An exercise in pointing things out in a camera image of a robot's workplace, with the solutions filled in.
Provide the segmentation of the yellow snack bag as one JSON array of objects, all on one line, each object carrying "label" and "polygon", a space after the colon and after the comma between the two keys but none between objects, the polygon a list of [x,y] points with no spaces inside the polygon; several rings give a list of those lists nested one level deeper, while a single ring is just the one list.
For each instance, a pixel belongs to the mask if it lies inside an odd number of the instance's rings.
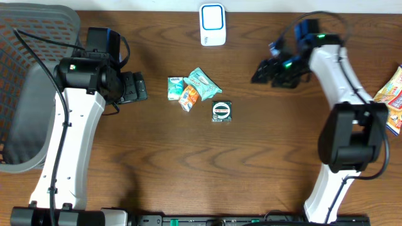
[{"label": "yellow snack bag", "polygon": [[401,65],[373,99],[386,104],[389,110],[386,127],[398,136],[401,132]]}]

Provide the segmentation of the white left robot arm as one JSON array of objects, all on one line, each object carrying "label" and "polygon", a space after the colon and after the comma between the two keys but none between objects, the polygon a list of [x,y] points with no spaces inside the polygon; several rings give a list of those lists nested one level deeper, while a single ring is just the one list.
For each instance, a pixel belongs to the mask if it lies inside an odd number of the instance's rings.
[{"label": "white left robot arm", "polygon": [[91,27],[86,47],[45,70],[56,90],[55,117],[45,165],[27,207],[15,207],[11,225],[136,225],[118,208],[88,211],[87,170],[94,134],[107,105],[146,100],[143,76],[123,72],[126,39],[109,28]]}]

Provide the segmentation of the orange snack packet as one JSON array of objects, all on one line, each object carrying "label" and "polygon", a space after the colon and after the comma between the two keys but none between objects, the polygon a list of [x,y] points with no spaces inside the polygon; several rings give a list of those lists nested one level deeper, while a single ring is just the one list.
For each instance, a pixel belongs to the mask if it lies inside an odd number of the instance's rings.
[{"label": "orange snack packet", "polygon": [[178,102],[184,111],[189,112],[191,110],[191,108],[195,105],[198,98],[199,98],[199,94],[198,94],[197,90],[193,86],[188,85],[184,89]]}]

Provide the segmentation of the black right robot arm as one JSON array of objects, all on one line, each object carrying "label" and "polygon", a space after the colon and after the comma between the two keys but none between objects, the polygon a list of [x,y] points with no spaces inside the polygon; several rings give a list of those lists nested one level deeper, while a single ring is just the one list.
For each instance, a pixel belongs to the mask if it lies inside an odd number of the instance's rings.
[{"label": "black right robot arm", "polygon": [[303,208],[309,223],[336,222],[337,210],[355,180],[375,180],[389,163],[386,135],[388,108],[373,101],[357,78],[347,55],[347,38],[323,33],[317,19],[294,20],[297,52],[285,53],[284,37],[271,44],[268,80],[293,89],[303,75],[314,74],[327,98],[330,114],[319,135],[322,162]]}]

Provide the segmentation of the teal wet wipes pack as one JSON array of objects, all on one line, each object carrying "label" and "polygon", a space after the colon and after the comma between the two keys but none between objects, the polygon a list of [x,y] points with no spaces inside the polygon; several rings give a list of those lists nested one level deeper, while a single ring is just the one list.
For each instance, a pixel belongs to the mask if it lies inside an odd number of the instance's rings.
[{"label": "teal wet wipes pack", "polygon": [[211,99],[215,94],[222,93],[222,89],[199,67],[193,70],[188,77],[185,77],[184,82],[195,88],[202,101]]}]

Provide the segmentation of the teal tissue pack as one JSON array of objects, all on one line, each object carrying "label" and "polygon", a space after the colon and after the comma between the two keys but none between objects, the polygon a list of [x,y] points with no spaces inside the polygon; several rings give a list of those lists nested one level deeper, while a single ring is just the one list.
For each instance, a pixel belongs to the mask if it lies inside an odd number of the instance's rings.
[{"label": "teal tissue pack", "polygon": [[178,100],[184,90],[183,77],[168,77],[168,100]]}]

